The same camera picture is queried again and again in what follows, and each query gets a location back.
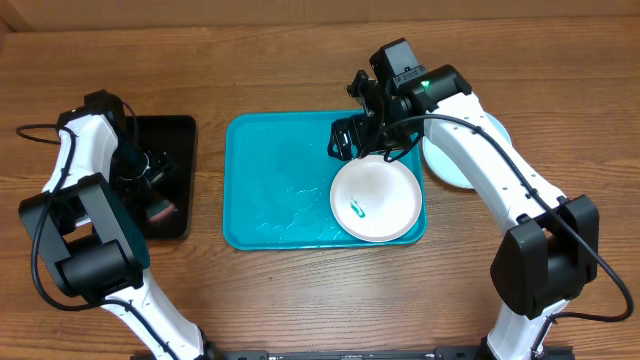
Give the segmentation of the black and orange sponge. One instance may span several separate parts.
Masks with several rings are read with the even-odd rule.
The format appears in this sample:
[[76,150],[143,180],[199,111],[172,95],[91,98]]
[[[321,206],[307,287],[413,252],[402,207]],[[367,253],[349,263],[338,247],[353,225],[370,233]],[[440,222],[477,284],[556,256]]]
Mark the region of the black and orange sponge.
[[176,206],[169,200],[159,200],[149,205],[145,210],[146,219],[151,224],[164,221],[176,211]]

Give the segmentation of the light blue plate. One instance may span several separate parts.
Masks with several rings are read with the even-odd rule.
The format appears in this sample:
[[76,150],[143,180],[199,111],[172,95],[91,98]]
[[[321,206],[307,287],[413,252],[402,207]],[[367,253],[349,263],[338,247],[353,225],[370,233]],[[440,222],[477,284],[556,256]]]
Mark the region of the light blue plate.
[[[500,133],[504,141],[511,145],[511,137],[503,124],[489,113],[486,113],[484,117],[491,123],[493,132]],[[464,131],[470,138],[474,138],[472,150],[476,150],[477,146],[481,142],[484,142],[482,149],[489,150],[490,156],[484,160],[476,156],[476,159],[480,161],[480,170],[487,173],[489,170],[497,168],[500,173],[507,172],[508,174],[513,174],[513,171],[510,170],[509,166],[505,163],[504,157],[487,141],[485,136],[478,135],[473,127],[450,120],[447,122],[452,125],[453,130]],[[460,170],[457,163],[449,157],[449,153],[443,151],[439,146],[434,145],[428,137],[424,137],[422,140],[422,152],[427,166],[440,180],[454,187],[473,189],[473,185],[467,179],[466,173]]]

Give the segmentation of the white plate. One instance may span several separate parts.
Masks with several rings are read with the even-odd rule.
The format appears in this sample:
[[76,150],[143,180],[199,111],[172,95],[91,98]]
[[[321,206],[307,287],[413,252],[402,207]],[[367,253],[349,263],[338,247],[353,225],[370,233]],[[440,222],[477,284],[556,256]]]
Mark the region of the white plate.
[[330,188],[333,216],[346,233],[384,243],[407,234],[423,209],[420,184],[400,162],[381,155],[352,160],[336,174]]

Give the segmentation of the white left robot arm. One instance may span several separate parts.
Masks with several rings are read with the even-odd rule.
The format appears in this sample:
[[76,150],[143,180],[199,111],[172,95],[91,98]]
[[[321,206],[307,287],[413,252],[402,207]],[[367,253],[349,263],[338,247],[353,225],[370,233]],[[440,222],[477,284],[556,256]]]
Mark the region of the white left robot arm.
[[151,359],[216,359],[151,273],[149,239],[188,235],[197,128],[189,115],[137,116],[117,95],[87,94],[53,124],[59,153],[42,191],[23,200],[31,271],[46,270],[62,311],[101,308],[125,323]]

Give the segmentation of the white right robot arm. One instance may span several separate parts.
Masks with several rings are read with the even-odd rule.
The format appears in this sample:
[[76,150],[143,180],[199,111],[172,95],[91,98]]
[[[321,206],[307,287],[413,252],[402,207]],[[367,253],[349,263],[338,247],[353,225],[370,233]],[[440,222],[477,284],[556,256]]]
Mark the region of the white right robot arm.
[[370,57],[348,94],[362,112],[336,120],[328,154],[393,163],[421,140],[443,151],[497,221],[503,239],[491,264],[501,297],[479,359],[569,359],[545,346],[552,324],[596,278],[599,213],[586,196],[567,197],[541,177],[487,119],[470,83],[452,66],[428,69],[398,39]]

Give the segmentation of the black plastic tray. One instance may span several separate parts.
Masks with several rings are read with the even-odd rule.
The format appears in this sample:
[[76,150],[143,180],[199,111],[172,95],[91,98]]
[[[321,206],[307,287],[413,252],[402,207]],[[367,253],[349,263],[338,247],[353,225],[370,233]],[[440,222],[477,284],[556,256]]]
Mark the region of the black plastic tray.
[[[183,240],[190,232],[197,154],[197,126],[190,115],[130,116],[129,124],[139,130],[138,144],[146,152],[166,152],[173,163],[171,178],[148,196],[126,196],[119,190],[125,207],[147,239]],[[169,200],[176,211],[164,221],[151,224],[145,210],[154,202]]]

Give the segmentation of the teal plastic tray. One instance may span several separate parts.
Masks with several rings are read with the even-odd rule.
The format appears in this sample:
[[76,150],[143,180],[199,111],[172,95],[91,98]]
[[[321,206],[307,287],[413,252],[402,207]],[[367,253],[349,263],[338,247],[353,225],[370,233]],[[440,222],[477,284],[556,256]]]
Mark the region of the teal plastic tray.
[[331,125],[351,110],[245,114],[226,135],[222,229],[243,251],[362,248],[330,207],[343,162],[327,152]]

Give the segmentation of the cardboard back panel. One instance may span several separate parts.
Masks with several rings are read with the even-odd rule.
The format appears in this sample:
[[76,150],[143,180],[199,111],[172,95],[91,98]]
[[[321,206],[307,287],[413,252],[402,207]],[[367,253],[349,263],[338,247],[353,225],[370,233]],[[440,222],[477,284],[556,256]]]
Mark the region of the cardboard back panel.
[[1,0],[15,32],[635,16],[637,0]]

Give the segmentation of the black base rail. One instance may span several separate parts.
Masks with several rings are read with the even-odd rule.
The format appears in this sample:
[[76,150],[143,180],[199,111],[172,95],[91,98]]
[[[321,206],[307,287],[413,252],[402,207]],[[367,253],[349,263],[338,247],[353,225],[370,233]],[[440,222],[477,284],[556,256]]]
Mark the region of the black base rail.
[[430,351],[378,351],[378,352],[291,352],[266,351],[226,352],[227,360],[475,360],[488,359],[478,355],[479,346],[441,346]]

